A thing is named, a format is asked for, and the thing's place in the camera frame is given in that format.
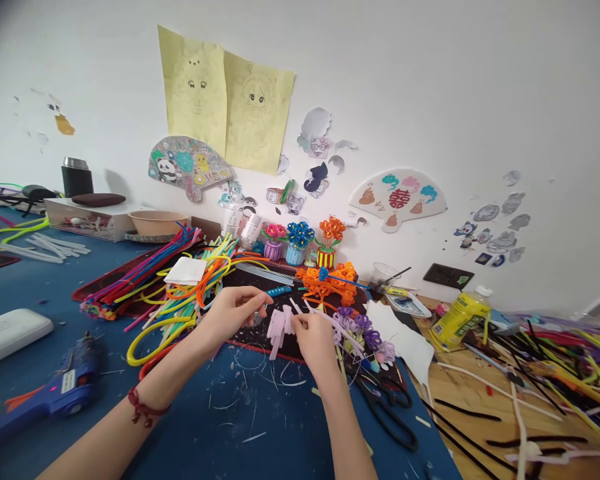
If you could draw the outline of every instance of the hot glue gun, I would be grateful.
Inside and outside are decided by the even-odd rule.
[[[65,354],[48,384],[5,401],[0,445],[38,420],[66,418],[88,406],[95,398],[98,376],[96,341],[86,332]]]

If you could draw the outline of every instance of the hand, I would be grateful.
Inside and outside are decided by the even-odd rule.
[[[318,313],[303,313],[291,318],[302,356],[318,384],[332,374],[342,378],[335,360],[333,327]]]
[[[206,341],[219,348],[242,326],[252,326],[256,311],[266,317],[265,305],[272,303],[271,297],[256,287],[223,288],[196,330],[204,332]]]

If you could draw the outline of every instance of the scissors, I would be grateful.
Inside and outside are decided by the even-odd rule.
[[[353,382],[360,388],[371,412],[380,422],[382,428],[404,448],[412,451],[418,450],[418,438],[394,412],[396,405],[404,409],[411,408],[413,405],[406,388],[387,374],[374,374],[364,371],[363,373],[358,372],[358,375],[356,375],[356,369],[349,364],[346,364],[346,370],[349,376],[355,379]],[[390,423],[394,423],[398,427],[397,432],[385,421],[387,416],[392,420]]]

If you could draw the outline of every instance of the striped flower pot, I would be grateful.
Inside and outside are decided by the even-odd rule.
[[[268,258],[271,261],[278,261],[280,260],[281,250],[281,242],[273,243],[271,240],[267,240],[267,242],[265,243],[265,258]]]
[[[286,260],[287,263],[297,267],[298,265],[302,265],[302,260],[305,259],[305,250],[304,249],[299,249],[293,246],[292,243],[289,244],[289,247],[287,248],[287,256],[286,256]]]
[[[334,258],[335,258],[335,250],[334,249],[324,249],[322,247],[318,248],[318,267],[332,269]]]

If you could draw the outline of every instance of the forearm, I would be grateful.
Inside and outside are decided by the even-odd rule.
[[[318,388],[329,427],[336,480],[377,480],[344,378],[338,372],[318,381]]]
[[[153,409],[167,408],[214,351],[204,332],[194,330],[138,384],[140,402]],[[158,421],[154,417],[146,428],[144,416],[137,423],[131,421],[134,413],[129,400],[122,399],[38,479],[119,479]]]

